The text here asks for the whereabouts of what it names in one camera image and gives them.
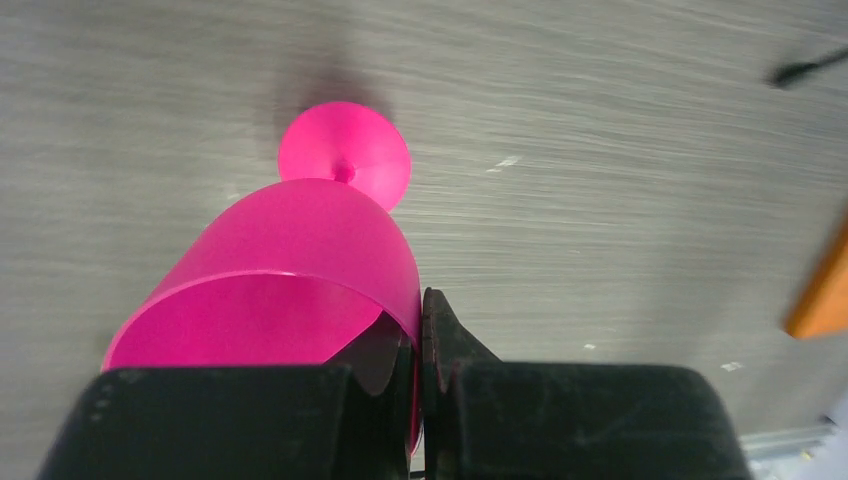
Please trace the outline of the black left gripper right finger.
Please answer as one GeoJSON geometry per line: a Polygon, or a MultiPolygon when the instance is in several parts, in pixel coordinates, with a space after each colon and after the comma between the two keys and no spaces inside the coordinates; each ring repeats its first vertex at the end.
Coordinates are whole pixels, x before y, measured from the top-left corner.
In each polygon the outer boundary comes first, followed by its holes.
{"type": "Polygon", "coordinates": [[[422,306],[429,479],[747,479],[725,406],[698,372],[499,359],[443,292],[422,306]]]}

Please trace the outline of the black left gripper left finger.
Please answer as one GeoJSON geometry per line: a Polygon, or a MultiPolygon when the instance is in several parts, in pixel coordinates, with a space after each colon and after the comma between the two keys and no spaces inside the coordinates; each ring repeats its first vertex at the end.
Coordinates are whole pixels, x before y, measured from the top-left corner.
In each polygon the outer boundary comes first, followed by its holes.
{"type": "Polygon", "coordinates": [[[41,479],[405,479],[414,352],[380,327],[325,365],[122,368],[82,392],[41,479]]]}

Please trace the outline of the pink plastic wine glass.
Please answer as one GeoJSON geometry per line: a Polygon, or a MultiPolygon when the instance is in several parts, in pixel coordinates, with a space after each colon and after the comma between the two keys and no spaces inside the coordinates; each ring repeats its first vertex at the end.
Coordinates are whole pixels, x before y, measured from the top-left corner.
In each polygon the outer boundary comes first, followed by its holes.
{"type": "Polygon", "coordinates": [[[199,235],[103,370],[321,364],[382,314],[419,345],[419,271],[391,217],[411,177],[399,131],[369,107],[320,104],[286,129],[278,167],[199,235]]]}

